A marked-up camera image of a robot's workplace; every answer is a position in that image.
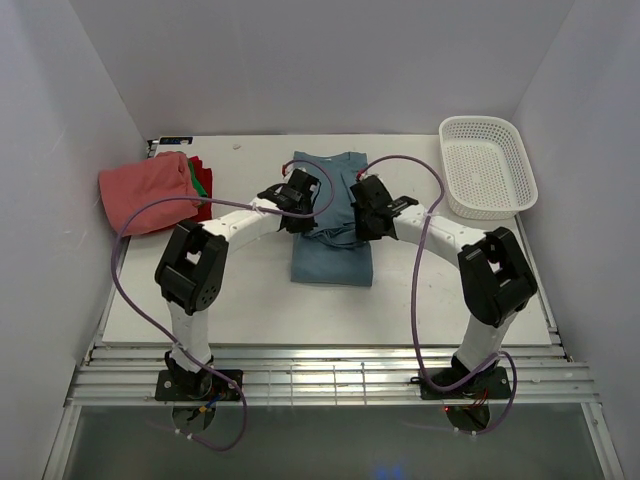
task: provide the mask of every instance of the folded shirt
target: folded shirt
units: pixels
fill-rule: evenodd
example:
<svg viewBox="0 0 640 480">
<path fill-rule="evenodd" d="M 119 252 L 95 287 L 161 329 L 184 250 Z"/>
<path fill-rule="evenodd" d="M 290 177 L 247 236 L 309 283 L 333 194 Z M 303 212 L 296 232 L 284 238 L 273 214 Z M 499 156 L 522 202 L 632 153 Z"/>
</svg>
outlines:
<svg viewBox="0 0 640 480">
<path fill-rule="evenodd" d="M 311 232 L 294 238 L 291 281 L 371 286 L 371 246 L 356 238 L 351 207 L 354 198 L 349 190 L 356 182 L 356 174 L 367 165 L 367 156 L 363 153 L 346 152 L 331 157 L 315 157 L 295 152 L 293 158 L 322 165 L 331 175 L 335 197 L 331 206 L 316 216 L 318 225 Z M 314 165 L 305 163 L 300 166 L 322 182 L 314 206 L 316 210 L 320 209 L 331 196 L 329 181 Z"/>
</svg>

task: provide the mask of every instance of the basket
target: basket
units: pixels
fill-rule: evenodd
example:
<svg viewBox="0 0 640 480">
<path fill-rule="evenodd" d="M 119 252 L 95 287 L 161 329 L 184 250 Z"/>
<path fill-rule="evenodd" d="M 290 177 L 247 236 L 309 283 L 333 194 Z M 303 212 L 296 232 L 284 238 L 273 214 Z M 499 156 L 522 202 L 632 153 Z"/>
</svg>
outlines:
<svg viewBox="0 0 640 480">
<path fill-rule="evenodd" d="M 447 200 L 461 217 L 502 220 L 538 200 L 522 139 L 506 120 L 447 118 L 440 124 L 440 149 Z"/>
</svg>

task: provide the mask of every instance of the clothing pile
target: clothing pile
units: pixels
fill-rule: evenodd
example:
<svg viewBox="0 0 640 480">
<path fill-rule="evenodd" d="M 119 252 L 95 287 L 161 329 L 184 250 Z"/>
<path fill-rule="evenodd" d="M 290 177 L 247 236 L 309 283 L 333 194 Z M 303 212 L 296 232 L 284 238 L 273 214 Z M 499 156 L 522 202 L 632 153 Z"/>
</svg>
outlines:
<svg viewBox="0 0 640 480">
<path fill-rule="evenodd" d="M 211 197 L 213 173 L 198 157 L 163 152 L 142 162 L 105 170 L 98 176 L 109 223 L 119 231 L 140 207 L 172 196 Z M 145 210 L 129 224 L 125 236 L 171 228 L 184 219 L 210 220 L 211 204 L 197 200 L 164 202 Z"/>
</svg>

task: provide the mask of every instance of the white enclosure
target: white enclosure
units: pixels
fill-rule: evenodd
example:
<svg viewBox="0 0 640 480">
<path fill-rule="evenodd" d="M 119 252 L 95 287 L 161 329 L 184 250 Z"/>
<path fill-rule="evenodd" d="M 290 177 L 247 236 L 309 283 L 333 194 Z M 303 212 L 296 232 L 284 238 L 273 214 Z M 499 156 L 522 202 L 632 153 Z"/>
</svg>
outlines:
<svg viewBox="0 0 640 480">
<path fill-rule="evenodd" d="M 640 388 L 623 378 L 640 360 L 637 1 L 0 0 L 0 13 L 2 478 L 41 476 L 107 303 L 100 170 L 161 135 L 428 136 L 473 114 L 522 135 L 539 189 L 523 221 L 558 332 L 640 477 Z"/>
</svg>

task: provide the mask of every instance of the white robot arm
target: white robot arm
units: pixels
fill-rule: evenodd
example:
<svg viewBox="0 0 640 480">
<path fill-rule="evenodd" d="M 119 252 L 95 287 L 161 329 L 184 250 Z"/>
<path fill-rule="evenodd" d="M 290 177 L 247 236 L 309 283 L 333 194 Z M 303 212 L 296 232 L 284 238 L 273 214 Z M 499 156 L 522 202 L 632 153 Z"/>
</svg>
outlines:
<svg viewBox="0 0 640 480">
<path fill-rule="evenodd" d="M 393 200 L 376 176 L 351 187 L 356 233 L 363 240 L 384 236 L 420 244 L 426 208 L 410 197 Z M 484 232 L 444 217 L 429 224 L 425 249 L 460 270 L 469 324 L 454 354 L 462 378 L 497 353 L 517 313 L 537 292 L 535 277 L 513 232 Z"/>
<path fill-rule="evenodd" d="M 282 229 L 301 233 L 316 225 L 310 215 L 318 179 L 295 169 L 285 180 L 287 183 L 259 193 L 252 201 L 254 210 L 238 210 L 202 224 L 180 222 L 165 248 L 155 280 L 167 301 L 171 328 L 179 342 L 165 354 L 165 363 L 173 383 L 191 398 L 207 393 L 210 376 L 187 358 L 183 350 L 203 364 L 213 361 L 207 309 L 220 293 L 227 255 L 263 235 Z M 258 208 L 307 217 L 281 216 Z"/>
</svg>

